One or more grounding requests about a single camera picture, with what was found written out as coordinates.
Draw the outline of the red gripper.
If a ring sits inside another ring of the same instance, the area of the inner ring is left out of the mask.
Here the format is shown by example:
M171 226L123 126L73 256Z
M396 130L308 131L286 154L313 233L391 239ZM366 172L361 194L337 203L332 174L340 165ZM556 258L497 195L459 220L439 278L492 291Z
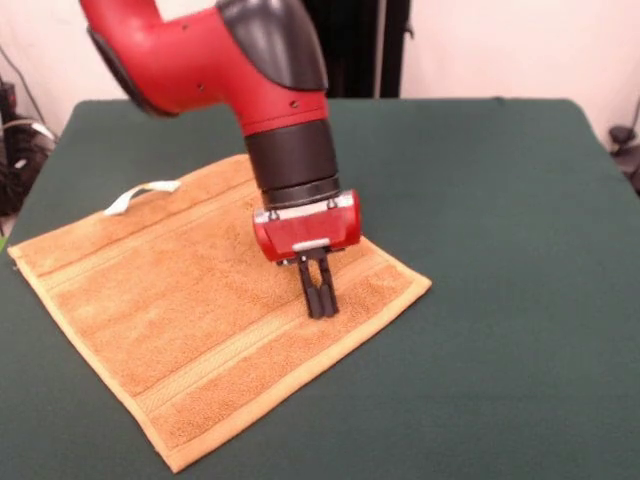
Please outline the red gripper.
M316 260L321 283L312 280L308 260L297 256L324 248L330 252L357 244L361 238L359 196L348 190L327 200L279 210L258 209L253 213L253 230L264 256L271 262L296 258L308 315L312 319L339 312L333 277L322 251Z

